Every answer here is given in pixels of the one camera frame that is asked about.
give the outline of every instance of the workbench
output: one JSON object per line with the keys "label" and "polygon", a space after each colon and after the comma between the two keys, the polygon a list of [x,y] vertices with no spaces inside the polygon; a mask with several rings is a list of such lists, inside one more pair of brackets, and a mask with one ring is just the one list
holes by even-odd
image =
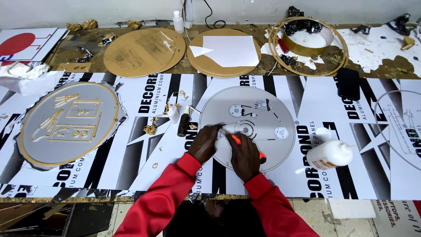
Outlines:
{"label": "workbench", "polygon": [[[332,25],[336,29],[347,29],[351,27],[355,27],[355,25]],[[142,29],[146,28],[153,28],[153,27],[164,27],[173,29],[172,25],[160,25],[160,26],[148,26],[142,27]],[[232,28],[236,30],[243,31],[247,34],[253,36],[256,42],[262,47],[265,43],[267,43],[267,39],[265,38],[264,34],[266,33],[265,30],[270,28],[270,25],[226,25],[226,28]],[[186,31],[182,34],[184,40],[186,41],[186,45],[189,44],[189,39],[193,39],[198,34],[209,30],[206,25],[194,25],[191,29],[187,30],[188,37]],[[122,36],[128,32],[133,31],[129,28],[96,28],[91,30],[79,30],[76,32],[70,32],[69,35],[65,38],[65,40],[61,41],[55,48],[51,51],[48,57],[45,60],[51,67],[51,71],[55,71],[58,69],[59,64],[66,63],[66,62],[74,62],[74,58],[80,57],[81,53],[76,49],[76,46],[82,46],[88,50],[92,49],[92,52],[95,56],[91,59],[92,66],[90,67],[90,73],[109,73],[109,71],[104,66],[103,57],[106,47],[98,47],[97,44],[101,41],[101,35],[105,34],[115,34],[117,36]],[[340,54],[342,50],[336,46],[329,46],[326,53],[322,57],[325,64],[316,64],[318,69],[325,70],[326,72],[335,68],[335,63],[337,63],[337,59],[335,57],[336,54]],[[276,63],[275,58],[272,55],[262,54],[260,63],[257,67],[249,73],[249,75],[267,75],[268,72],[274,67]],[[354,69],[359,71],[360,77],[366,78],[397,78],[397,79],[419,79],[419,77],[414,74],[413,65],[408,62],[408,60],[401,56],[396,56],[394,60],[391,59],[384,59],[383,64],[379,66],[377,70],[372,70],[370,73],[365,73],[362,70],[362,66],[358,64],[358,62],[353,62],[349,60],[348,65],[345,67]],[[397,68],[406,69],[407,73],[398,71]],[[303,66],[303,70],[306,73],[311,73],[312,69],[308,68],[307,66]],[[173,68],[163,72],[163,73],[175,73],[175,74],[195,74],[197,71],[191,66],[189,63],[186,55],[184,56],[181,61],[176,64]],[[273,72],[274,75],[295,75],[290,71],[282,67],[276,67]],[[217,194],[215,197],[211,199],[249,199],[249,196],[244,195],[230,195],[230,194]],[[50,203],[53,198],[0,198],[0,202],[13,202],[13,203]],[[116,197],[113,200],[110,200],[110,197],[106,197],[104,199],[94,198],[94,197],[70,197],[64,201],[63,203],[80,203],[80,202],[133,202],[134,197]]]}

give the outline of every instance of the wooden circle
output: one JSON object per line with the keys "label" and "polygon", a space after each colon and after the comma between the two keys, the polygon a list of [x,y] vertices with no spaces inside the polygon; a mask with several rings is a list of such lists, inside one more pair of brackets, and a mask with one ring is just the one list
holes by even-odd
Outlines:
{"label": "wooden circle", "polygon": [[183,36],[175,32],[174,30],[167,29],[167,28],[152,28],[152,29],[159,30],[163,32],[164,34],[166,34],[170,39],[174,41],[175,48],[176,48],[174,52],[174,56],[171,59],[171,61],[167,65],[165,65],[163,68],[155,72],[155,73],[161,73],[163,71],[166,71],[174,67],[184,57],[184,53],[186,52],[186,42],[184,41]]}
{"label": "wooden circle", "polygon": [[[204,36],[249,36],[246,33],[234,30],[234,29],[228,29],[228,28],[222,28],[222,29],[214,29],[214,30],[208,30],[203,32],[202,34],[196,36],[189,46],[203,46],[203,37]],[[254,46],[256,47],[256,53],[260,60],[261,58],[261,51],[260,47],[257,44],[257,42],[253,39]],[[203,74],[215,76],[219,78],[231,78],[236,77],[240,75],[247,74],[251,72],[255,67],[222,67],[219,64],[217,64],[215,61],[210,59],[209,57],[205,55],[200,55],[197,57],[193,56],[192,50],[188,47],[187,48],[187,57],[190,61],[190,64],[198,71],[202,72]]]}
{"label": "wooden circle", "polygon": [[174,42],[159,30],[136,30],[120,36],[108,46],[104,64],[115,75],[142,77],[166,66],[174,56],[174,49]]}
{"label": "wooden circle", "polygon": [[[301,73],[301,72],[295,71],[294,69],[292,69],[291,66],[286,65],[284,63],[284,61],[282,61],[282,59],[279,56],[278,52],[271,47],[272,45],[277,45],[278,44],[278,42],[276,40],[276,37],[272,37],[272,36],[276,35],[279,32],[279,30],[286,23],[291,22],[291,21],[295,21],[295,20],[312,20],[312,21],[315,21],[315,22],[319,22],[324,27],[329,28],[339,38],[339,40],[341,41],[341,44],[342,44],[343,51],[344,51],[344,56],[342,57],[341,63],[339,64],[339,66],[335,70],[333,70],[331,72],[328,72],[328,73],[320,74],[320,75],[310,75],[310,74],[305,74],[305,73]],[[288,69],[289,71],[291,71],[291,72],[293,72],[295,74],[303,75],[303,76],[313,76],[313,77],[317,77],[317,76],[336,76],[337,71],[341,67],[343,67],[344,65],[347,65],[348,64],[348,58],[349,58],[348,46],[346,45],[346,42],[345,42],[344,38],[342,38],[341,34],[336,29],[334,29],[333,27],[331,27],[330,25],[328,25],[326,22],[315,20],[315,19],[313,19],[311,17],[305,17],[305,16],[289,17],[289,18],[285,18],[282,21],[276,23],[272,27],[272,29],[270,30],[270,32],[269,32],[269,49],[272,52],[272,55],[275,57],[276,61],[278,61],[278,63],[281,64],[284,68]]]}

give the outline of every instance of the tiled floor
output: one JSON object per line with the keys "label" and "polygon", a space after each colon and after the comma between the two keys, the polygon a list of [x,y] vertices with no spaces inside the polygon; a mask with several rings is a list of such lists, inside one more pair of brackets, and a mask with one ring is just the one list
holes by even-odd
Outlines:
{"label": "tiled floor", "polygon": [[[372,219],[333,219],[325,200],[310,200],[304,202],[302,199],[290,200],[295,212],[303,218],[307,224],[323,237],[378,237],[376,227]],[[107,231],[97,234],[97,237],[110,237],[123,222],[127,211],[133,203],[115,204]]]}

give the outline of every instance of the red sleeve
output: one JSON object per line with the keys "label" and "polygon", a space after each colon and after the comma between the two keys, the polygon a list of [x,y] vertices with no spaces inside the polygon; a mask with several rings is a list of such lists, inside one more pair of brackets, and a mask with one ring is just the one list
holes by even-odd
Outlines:
{"label": "red sleeve", "polygon": [[319,236],[294,212],[278,186],[260,173],[244,184],[267,236]]}
{"label": "red sleeve", "polygon": [[167,225],[195,184],[202,165],[187,152],[169,164],[161,176],[129,209],[114,236],[156,236]]}

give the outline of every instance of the red circle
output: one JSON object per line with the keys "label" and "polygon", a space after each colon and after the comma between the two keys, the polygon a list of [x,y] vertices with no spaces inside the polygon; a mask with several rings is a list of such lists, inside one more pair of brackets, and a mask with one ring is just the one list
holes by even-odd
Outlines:
{"label": "red circle", "polygon": [[12,55],[28,48],[35,41],[32,33],[22,33],[8,38],[0,44],[0,55]]}

